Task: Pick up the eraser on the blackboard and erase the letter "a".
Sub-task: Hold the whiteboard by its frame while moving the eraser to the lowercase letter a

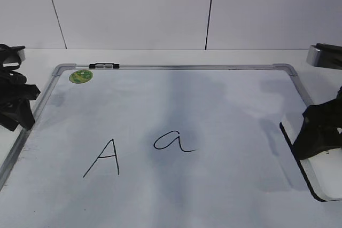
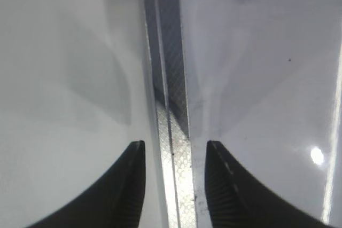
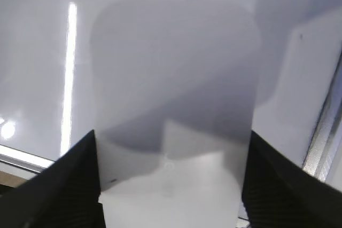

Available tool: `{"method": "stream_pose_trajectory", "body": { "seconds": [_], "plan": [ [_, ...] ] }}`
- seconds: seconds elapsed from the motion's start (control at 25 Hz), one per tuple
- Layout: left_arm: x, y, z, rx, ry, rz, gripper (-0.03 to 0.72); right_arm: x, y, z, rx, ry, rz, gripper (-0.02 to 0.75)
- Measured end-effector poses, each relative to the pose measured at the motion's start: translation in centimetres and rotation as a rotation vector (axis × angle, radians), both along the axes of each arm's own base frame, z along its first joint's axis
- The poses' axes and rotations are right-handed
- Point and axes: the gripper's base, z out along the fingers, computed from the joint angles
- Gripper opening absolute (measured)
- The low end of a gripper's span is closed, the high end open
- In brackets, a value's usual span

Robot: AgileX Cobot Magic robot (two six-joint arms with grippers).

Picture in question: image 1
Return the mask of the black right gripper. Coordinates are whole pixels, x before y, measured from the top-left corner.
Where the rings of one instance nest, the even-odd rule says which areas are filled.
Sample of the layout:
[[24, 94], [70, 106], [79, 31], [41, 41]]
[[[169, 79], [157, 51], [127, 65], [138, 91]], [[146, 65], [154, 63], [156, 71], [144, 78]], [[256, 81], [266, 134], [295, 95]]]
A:
[[303, 112], [304, 121], [293, 143], [299, 160], [341, 148], [341, 88], [336, 98], [318, 105], [309, 105]]

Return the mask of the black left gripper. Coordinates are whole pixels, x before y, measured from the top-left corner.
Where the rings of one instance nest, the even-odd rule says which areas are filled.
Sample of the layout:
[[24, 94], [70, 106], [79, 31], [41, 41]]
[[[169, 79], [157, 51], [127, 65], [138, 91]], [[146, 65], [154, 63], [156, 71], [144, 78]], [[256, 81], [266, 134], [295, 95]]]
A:
[[15, 131], [18, 125], [30, 130], [35, 119], [30, 100], [36, 100], [40, 90], [34, 84], [27, 84], [27, 78], [17, 72], [22, 62], [17, 51], [25, 46], [1, 44], [1, 126]]

